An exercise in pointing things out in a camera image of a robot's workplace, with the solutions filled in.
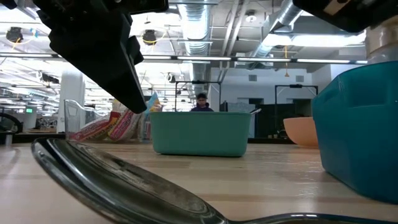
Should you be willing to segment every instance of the wooden countertop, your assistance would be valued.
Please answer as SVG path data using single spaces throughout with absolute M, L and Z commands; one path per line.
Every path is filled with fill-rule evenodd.
M 242 158 L 157 155 L 150 144 L 95 144 L 197 194 L 232 220 L 315 212 L 398 221 L 398 206 L 366 199 L 325 173 L 319 150 L 250 144 Z M 0 147 L 1 223 L 109 223 L 61 189 L 28 144 Z

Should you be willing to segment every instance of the man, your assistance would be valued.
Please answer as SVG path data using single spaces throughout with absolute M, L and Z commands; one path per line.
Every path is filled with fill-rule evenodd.
M 199 93 L 197 95 L 197 107 L 192 108 L 191 111 L 208 111 L 212 112 L 213 110 L 209 107 L 209 104 L 206 102 L 207 96 L 204 93 Z

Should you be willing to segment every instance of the ventilation duct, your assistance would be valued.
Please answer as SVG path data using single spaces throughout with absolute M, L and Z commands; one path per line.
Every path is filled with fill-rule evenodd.
M 275 12 L 267 16 L 266 21 L 263 25 L 264 40 L 257 47 L 257 49 L 251 54 L 251 57 L 266 57 L 271 52 L 273 45 L 267 44 L 267 36 L 271 32 L 278 30 L 278 32 L 292 32 L 294 22 L 303 13 L 301 9 L 293 5 L 293 0 L 284 0 L 278 12 Z M 266 65 L 263 63 L 249 63 L 247 65 L 248 70 L 255 68 L 265 68 Z
M 204 40 L 207 40 L 210 36 L 210 6 L 206 4 L 179 4 L 178 10 L 182 20 L 183 37 L 188 40 L 185 42 L 187 54 L 190 56 L 208 55 L 210 45 Z M 191 64 L 191 80 L 210 81 L 210 72 L 211 65 L 209 63 Z M 196 95 L 202 91 L 201 86 L 192 86 Z

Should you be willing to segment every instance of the teal container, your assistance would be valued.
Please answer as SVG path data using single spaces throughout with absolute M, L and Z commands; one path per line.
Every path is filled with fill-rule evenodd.
M 154 150 L 160 154 L 240 157 L 246 152 L 250 120 L 249 113 L 151 113 Z
M 342 73 L 312 108 L 325 170 L 362 195 L 398 203 L 398 62 Z

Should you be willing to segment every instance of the orange bowl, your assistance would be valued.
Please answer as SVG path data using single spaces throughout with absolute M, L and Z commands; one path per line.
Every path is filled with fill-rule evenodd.
M 286 134 L 300 147 L 318 148 L 317 131 L 312 117 L 284 119 Z

